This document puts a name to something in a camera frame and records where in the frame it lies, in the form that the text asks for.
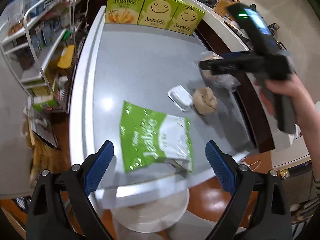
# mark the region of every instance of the gray countertop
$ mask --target gray countertop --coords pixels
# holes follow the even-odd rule
[[[168,164],[155,163],[125,173],[119,137],[123,101],[163,112],[189,117],[194,150],[194,173],[210,169],[204,148],[214,140],[225,153],[234,155],[250,141],[233,95],[212,87],[218,111],[208,116],[192,108],[181,111],[168,97],[174,86],[182,85],[191,95],[205,87],[194,63],[207,51],[195,36],[139,25],[103,27],[100,39],[93,92],[93,129],[95,148],[105,140],[115,146],[117,158],[113,180],[105,176],[100,187],[115,187],[150,181],[175,173]]]
[[[80,163],[81,158],[95,153],[105,140],[114,144],[115,156],[95,193],[103,208],[143,203],[213,177],[204,152],[209,140],[236,161],[253,151],[240,109],[229,91],[211,86],[218,110],[208,116],[198,114],[193,107],[188,112],[181,111],[167,95],[177,85],[191,95],[206,86],[194,63],[207,51],[198,37],[140,25],[104,24],[103,9],[90,29],[79,60],[81,70],[76,74],[77,92],[72,104],[77,100],[79,109],[71,105],[71,120],[80,118],[80,124],[70,122],[70,136],[74,137],[70,140],[72,163]],[[124,100],[190,118],[192,173],[183,177],[172,166],[159,163],[124,172],[119,137]],[[78,145],[77,137],[82,138]]]

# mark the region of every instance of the human hand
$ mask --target human hand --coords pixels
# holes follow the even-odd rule
[[[316,108],[307,89],[296,74],[290,74],[290,79],[285,81],[266,80],[266,87],[275,94],[291,97],[299,126],[311,121],[310,118],[315,114]],[[259,95],[269,114],[274,115],[274,106],[267,99],[262,89],[260,89]]]

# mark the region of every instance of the white metal rack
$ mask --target white metal rack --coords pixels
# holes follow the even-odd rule
[[[49,46],[44,46],[40,54],[37,56],[35,49],[31,43],[31,36],[30,36],[30,29],[46,14],[48,13],[53,7],[55,7],[58,3],[60,2],[69,2],[69,27],[60,29],[57,33],[53,35],[53,43]],[[67,29],[70,30],[71,32],[71,40],[75,44],[76,42],[76,31],[79,29],[81,26],[82,22],[78,23],[77,22],[77,28],[75,29],[75,6],[80,3],[82,0],[40,0],[36,4],[34,4],[30,9],[25,13],[24,19],[23,19],[23,26],[21,29],[19,29],[17,32],[14,34],[8,36],[8,29],[9,29],[9,24],[8,21],[5,22],[1,27],[0,27],[0,48],[1,52],[4,55],[4,58],[7,62],[8,67],[10,68],[11,72],[17,79],[17,81],[20,83],[22,88],[26,91],[26,93],[33,98],[34,95],[33,93],[30,92],[30,89],[36,88],[36,87],[42,87],[42,86],[47,86],[50,90],[50,92],[53,94],[55,99],[58,101],[61,109],[68,113],[68,102],[62,102],[57,96],[57,94],[54,92],[54,88],[51,86],[49,83],[47,77],[45,76],[45,71],[48,67],[48,64],[58,47],[59,43],[63,39]],[[41,12],[39,15],[31,18],[28,21],[28,15],[32,10],[34,10],[36,7],[39,5],[49,2],[49,4],[45,7],[44,11]],[[86,12],[85,14],[88,14],[88,4],[89,0],[87,0],[87,6],[86,6]],[[17,38],[20,38],[22,36],[26,36],[27,42],[20,44],[18,46],[13,46],[12,42],[16,40]],[[19,65],[19,63],[14,62],[10,59],[10,54],[29,47],[31,54],[34,58],[34,64],[31,66],[31,68],[27,70],[23,70],[22,67]]]

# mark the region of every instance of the green snack box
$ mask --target green snack box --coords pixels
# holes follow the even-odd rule
[[[138,25],[166,29],[178,6],[178,0],[145,0]]]
[[[199,22],[205,15],[205,12],[187,1],[179,1],[180,5],[172,17],[168,30],[192,35]]]
[[[108,0],[106,23],[137,24],[144,0]]]
[[[57,94],[58,93],[58,73],[56,74],[56,77],[53,82],[53,91]],[[32,106],[36,111],[40,112],[46,108],[55,107],[58,103],[54,97],[54,95],[51,93],[48,96],[36,96],[33,98]]]

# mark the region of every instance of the display screen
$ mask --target display screen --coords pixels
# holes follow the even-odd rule
[[[254,24],[257,26],[257,28],[263,33],[267,35],[271,35],[268,27],[266,26],[265,22],[262,20],[260,14],[257,12],[251,10],[251,9],[244,9],[247,15],[252,19]]]

